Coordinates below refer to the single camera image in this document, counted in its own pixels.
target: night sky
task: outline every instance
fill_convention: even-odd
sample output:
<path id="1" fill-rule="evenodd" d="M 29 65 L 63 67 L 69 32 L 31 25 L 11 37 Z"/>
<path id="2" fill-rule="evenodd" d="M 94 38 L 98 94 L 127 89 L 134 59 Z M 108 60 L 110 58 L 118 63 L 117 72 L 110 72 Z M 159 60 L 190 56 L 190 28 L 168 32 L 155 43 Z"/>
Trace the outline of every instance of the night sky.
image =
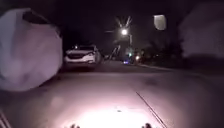
<path id="1" fill-rule="evenodd" d="M 167 18 L 166 33 L 177 37 L 177 27 L 198 3 L 205 0 L 17 0 L 56 24 L 66 35 L 66 44 L 90 42 L 99 49 L 113 49 L 117 33 L 115 18 L 123 22 L 131 16 L 131 34 L 137 46 L 146 45 L 155 35 L 153 15 Z"/>

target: street light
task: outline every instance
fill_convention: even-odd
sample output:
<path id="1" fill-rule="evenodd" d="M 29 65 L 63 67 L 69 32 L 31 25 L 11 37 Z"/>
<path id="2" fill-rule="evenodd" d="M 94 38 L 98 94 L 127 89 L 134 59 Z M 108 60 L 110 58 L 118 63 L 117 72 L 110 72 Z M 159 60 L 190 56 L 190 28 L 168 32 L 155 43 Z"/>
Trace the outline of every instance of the street light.
<path id="1" fill-rule="evenodd" d="M 126 36 L 128 35 L 128 30 L 127 29 L 121 29 L 121 35 Z"/>
<path id="2" fill-rule="evenodd" d="M 127 28 L 122 28 L 121 29 L 121 35 L 129 36 L 129 42 L 130 42 L 130 45 L 132 45 L 132 35 L 129 33 Z"/>

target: light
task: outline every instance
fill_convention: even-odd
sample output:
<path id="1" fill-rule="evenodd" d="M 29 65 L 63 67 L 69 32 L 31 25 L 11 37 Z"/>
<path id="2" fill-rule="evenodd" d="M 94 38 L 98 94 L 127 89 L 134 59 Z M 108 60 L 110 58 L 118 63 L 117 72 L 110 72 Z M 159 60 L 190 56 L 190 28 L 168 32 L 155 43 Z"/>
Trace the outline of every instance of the light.
<path id="1" fill-rule="evenodd" d="M 124 35 L 124 36 L 128 35 L 128 30 L 127 29 L 122 29 L 121 34 Z"/>
<path id="2" fill-rule="evenodd" d="M 124 63 L 124 64 L 128 64 L 128 61 L 124 61 L 123 63 Z"/>
<path id="3" fill-rule="evenodd" d="M 132 53 L 128 53 L 128 56 L 131 57 L 132 56 Z"/>
<path id="4" fill-rule="evenodd" d="M 148 122 L 143 113 L 128 110 L 100 110 L 84 113 L 77 125 L 81 128 L 141 128 Z"/>
<path id="5" fill-rule="evenodd" d="M 139 60 L 139 59 L 140 59 L 140 56 L 136 56 L 135 59 L 136 59 L 136 60 Z"/>

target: car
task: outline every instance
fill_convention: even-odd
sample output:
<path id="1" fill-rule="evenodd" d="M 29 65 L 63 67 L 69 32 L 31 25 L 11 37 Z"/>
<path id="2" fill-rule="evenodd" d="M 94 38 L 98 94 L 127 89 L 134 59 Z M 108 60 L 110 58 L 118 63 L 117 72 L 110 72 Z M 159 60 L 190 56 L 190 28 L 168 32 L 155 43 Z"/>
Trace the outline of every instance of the car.
<path id="1" fill-rule="evenodd" d="M 66 51 L 65 62 L 76 66 L 95 66 L 100 61 L 100 53 L 95 45 L 77 46 Z"/>

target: asphalt road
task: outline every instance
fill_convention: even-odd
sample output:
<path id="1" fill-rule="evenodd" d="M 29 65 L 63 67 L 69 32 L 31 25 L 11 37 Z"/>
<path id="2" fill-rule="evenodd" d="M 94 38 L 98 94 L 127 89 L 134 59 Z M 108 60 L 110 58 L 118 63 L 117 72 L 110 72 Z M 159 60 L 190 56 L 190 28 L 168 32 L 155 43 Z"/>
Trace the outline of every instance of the asphalt road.
<path id="1" fill-rule="evenodd" d="M 39 88 L 1 92 L 0 99 L 13 128 L 222 128 L 222 97 L 199 75 L 103 62 L 94 70 L 69 67 Z"/>

